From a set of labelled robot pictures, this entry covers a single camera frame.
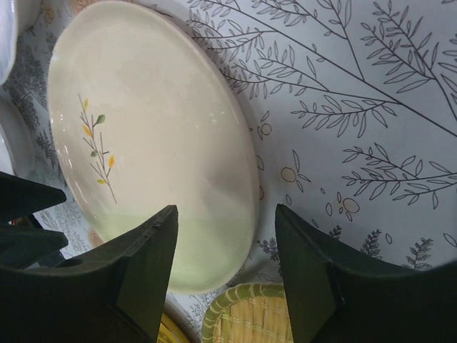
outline woven bamboo basket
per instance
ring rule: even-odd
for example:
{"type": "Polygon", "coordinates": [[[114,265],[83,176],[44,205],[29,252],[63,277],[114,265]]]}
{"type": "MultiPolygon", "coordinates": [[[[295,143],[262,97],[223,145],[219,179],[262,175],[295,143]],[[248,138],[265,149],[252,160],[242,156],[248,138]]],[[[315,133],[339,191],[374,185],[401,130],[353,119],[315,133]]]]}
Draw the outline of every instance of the woven bamboo basket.
{"type": "Polygon", "coordinates": [[[240,284],[205,314],[202,343],[293,343],[282,284],[240,284]]]}

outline yellow woven basket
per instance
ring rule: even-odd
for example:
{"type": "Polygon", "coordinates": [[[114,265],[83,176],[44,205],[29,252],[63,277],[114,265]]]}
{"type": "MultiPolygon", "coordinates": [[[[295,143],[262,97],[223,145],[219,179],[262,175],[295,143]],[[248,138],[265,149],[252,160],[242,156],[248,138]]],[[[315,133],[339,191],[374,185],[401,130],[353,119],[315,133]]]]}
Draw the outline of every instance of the yellow woven basket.
{"type": "Polygon", "coordinates": [[[162,314],[157,343],[189,343],[189,341],[176,324],[165,314],[162,314]]]}
{"type": "Polygon", "coordinates": [[[202,343],[293,343],[282,284],[240,284],[205,314],[202,343]]]}

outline painted branch design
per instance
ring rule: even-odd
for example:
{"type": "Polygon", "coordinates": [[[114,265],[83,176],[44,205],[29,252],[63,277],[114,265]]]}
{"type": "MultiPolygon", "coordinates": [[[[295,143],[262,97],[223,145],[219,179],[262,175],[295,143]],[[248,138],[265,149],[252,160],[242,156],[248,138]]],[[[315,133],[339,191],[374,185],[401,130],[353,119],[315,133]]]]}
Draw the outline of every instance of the painted branch design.
{"type": "Polygon", "coordinates": [[[109,187],[111,195],[115,203],[116,197],[114,196],[113,188],[111,186],[111,182],[109,181],[109,174],[111,173],[111,169],[114,166],[115,158],[112,154],[108,159],[106,159],[106,155],[109,154],[109,151],[105,151],[103,148],[103,137],[101,132],[99,133],[99,139],[96,135],[96,126],[103,124],[106,120],[106,116],[104,114],[100,114],[97,119],[94,121],[94,115],[91,114],[91,120],[89,121],[89,117],[87,116],[87,109],[89,107],[89,100],[86,99],[84,102],[81,99],[81,95],[78,94],[79,103],[81,104],[81,120],[83,122],[83,130],[85,135],[88,138],[83,138],[83,140],[91,147],[91,157],[97,159],[95,163],[91,162],[90,165],[92,169],[97,173],[99,179],[97,182],[99,184],[105,184],[109,187]]]}

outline table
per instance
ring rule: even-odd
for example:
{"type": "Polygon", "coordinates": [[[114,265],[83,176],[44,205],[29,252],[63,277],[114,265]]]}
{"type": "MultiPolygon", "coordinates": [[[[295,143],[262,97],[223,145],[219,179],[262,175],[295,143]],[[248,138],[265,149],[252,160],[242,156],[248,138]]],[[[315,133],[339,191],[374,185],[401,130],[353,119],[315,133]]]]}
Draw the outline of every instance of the table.
{"type": "MultiPolygon", "coordinates": [[[[74,2],[43,1],[1,90],[34,140],[30,179],[68,197],[36,214],[68,237],[66,258],[96,244],[59,168],[46,103],[52,49],[74,2]]],[[[425,270],[457,257],[457,1],[140,2],[192,35],[217,64],[257,153],[261,208],[246,263],[222,289],[167,296],[194,339],[227,287],[281,281],[277,203],[373,258],[425,270]]]]}

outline oval plate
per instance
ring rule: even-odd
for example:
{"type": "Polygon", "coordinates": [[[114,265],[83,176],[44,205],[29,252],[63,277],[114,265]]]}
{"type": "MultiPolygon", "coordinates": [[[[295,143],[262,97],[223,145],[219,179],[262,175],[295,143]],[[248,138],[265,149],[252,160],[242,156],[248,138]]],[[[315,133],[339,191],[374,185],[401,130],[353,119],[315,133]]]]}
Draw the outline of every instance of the oval plate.
{"type": "Polygon", "coordinates": [[[62,172],[101,239],[176,204],[169,290],[227,283],[251,246],[258,176],[239,105],[197,45],[148,9],[102,1],[59,37],[48,92],[62,172]]]}

